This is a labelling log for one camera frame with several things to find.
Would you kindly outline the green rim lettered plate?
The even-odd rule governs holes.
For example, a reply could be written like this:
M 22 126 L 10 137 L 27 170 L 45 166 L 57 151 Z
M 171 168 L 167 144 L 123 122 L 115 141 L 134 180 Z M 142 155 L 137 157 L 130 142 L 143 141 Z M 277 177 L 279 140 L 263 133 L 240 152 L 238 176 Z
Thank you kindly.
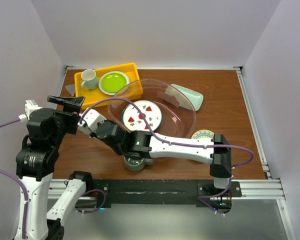
M 120 121 L 122 123 L 122 125 L 129 131 L 129 127 L 128 127 L 128 119 L 130 118 L 131 113 L 130 110 L 128 109 L 128 105 L 123 109 L 122 113 L 121 113 L 121 117 L 120 117 Z

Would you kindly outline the watermelon pattern plate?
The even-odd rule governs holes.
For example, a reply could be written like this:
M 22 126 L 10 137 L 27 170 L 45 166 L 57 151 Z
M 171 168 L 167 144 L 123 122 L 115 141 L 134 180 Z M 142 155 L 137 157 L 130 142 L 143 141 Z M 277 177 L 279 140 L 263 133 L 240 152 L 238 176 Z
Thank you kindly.
M 130 110 L 130 117 L 128 119 L 128 128 L 130 131 L 149 131 L 144 119 L 148 122 L 150 128 L 155 131 L 162 122 L 162 111 L 152 101 L 149 100 L 138 100 L 134 104 L 140 109 L 141 114 L 138 110 L 132 105 L 128 105 Z

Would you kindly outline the light blue rectangular dish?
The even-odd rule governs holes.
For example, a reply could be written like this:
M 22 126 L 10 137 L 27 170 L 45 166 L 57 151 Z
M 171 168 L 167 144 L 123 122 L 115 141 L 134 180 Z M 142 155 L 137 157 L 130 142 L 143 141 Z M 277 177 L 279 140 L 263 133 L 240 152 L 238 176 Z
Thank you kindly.
M 165 94 L 174 97 L 178 105 L 187 110 L 194 109 L 198 111 L 204 100 L 204 96 L 201 93 L 177 84 L 168 86 Z

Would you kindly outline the yellow blue patterned bowl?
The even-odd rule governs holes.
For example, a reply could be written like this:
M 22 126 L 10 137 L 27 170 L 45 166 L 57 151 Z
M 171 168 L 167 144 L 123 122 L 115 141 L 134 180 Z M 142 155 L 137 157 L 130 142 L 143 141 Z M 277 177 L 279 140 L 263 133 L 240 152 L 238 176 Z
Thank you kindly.
M 212 139 L 214 137 L 215 133 L 207 130 L 207 129 L 201 129 L 193 133 L 191 136 L 191 139 Z

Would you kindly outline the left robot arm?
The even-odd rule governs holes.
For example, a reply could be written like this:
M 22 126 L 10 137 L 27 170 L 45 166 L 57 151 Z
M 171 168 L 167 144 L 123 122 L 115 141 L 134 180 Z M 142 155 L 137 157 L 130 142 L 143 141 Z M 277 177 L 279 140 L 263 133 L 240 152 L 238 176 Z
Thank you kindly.
M 74 171 L 66 190 L 51 210 L 48 210 L 50 183 L 59 158 L 59 148 L 66 134 L 76 134 L 84 97 L 48 96 L 50 103 L 62 105 L 62 110 L 38 106 L 26 100 L 25 114 L 28 134 L 23 138 L 16 155 L 17 180 L 20 190 L 20 223 L 16 240 L 61 240 L 65 234 L 65 220 L 75 209 L 81 196 L 94 190 L 89 172 Z

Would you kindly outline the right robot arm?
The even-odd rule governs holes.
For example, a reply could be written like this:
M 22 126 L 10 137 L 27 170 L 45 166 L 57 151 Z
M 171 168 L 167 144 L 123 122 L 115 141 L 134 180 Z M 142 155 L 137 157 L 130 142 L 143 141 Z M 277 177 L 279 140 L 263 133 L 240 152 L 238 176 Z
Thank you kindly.
M 123 156 L 125 167 L 131 171 L 140 171 L 157 158 L 193 160 L 210 166 L 212 189 L 217 196 L 223 197 L 231 190 L 231 148 L 223 135 L 202 142 L 150 131 L 127 131 L 110 120 L 93 123 L 89 130 L 91 137 Z

